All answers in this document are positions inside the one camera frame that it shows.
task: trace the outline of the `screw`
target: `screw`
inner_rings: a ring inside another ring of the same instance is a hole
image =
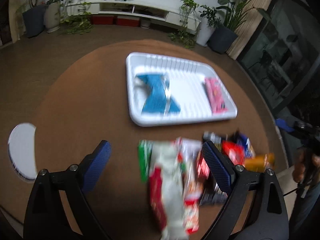
[[[41,171],[39,171],[39,175],[44,175],[44,174],[46,174],[47,173],[47,170],[46,169],[43,169],[43,170],[41,170]]]
[[[275,174],[275,172],[272,169],[267,169],[266,172],[271,176]]]
[[[78,165],[73,164],[73,165],[70,166],[69,169],[70,169],[71,171],[76,171],[76,170],[78,169]]]
[[[236,165],[236,170],[237,171],[243,171],[244,167],[242,165]]]

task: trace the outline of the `glass door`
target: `glass door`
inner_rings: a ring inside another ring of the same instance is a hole
[[[237,60],[260,90],[274,118],[311,122],[307,116],[316,115],[318,108],[311,102],[320,89],[320,85],[316,88],[320,77],[316,72],[320,63],[320,24],[300,0],[272,0],[268,12],[272,20],[261,21]],[[285,132],[283,139],[292,164],[300,141]]]

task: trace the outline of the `person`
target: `person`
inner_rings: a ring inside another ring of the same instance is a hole
[[[298,159],[294,165],[294,171],[292,173],[293,180],[297,183],[301,182],[304,178],[304,172],[306,167],[304,165],[304,157],[306,149],[301,148],[298,150]],[[320,157],[313,154],[312,163],[317,168],[320,167]],[[304,198],[301,195],[304,192],[304,188],[297,189],[297,198],[294,202],[292,214],[289,221],[289,233],[294,235],[298,228],[302,225],[308,214],[312,210],[316,200],[320,195],[320,174],[319,172],[315,175],[309,190],[307,191]]]

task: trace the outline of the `white tray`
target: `white tray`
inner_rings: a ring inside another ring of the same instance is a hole
[[[129,112],[131,119],[139,126],[173,125],[182,123],[210,122],[233,119],[237,107],[215,71],[207,64],[176,57],[155,54],[130,53],[126,60]],[[170,80],[171,97],[181,107],[179,114],[141,113],[149,96],[149,90],[136,75],[166,74]],[[219,80],[227,111],[212,114],[206,95],[204,78]]]

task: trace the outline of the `green package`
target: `green package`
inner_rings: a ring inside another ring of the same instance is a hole
[[[138,144],[138,159],[140,166],[140,176],[142,182],[148,181],[150,157],[153,141],[141,140]]]

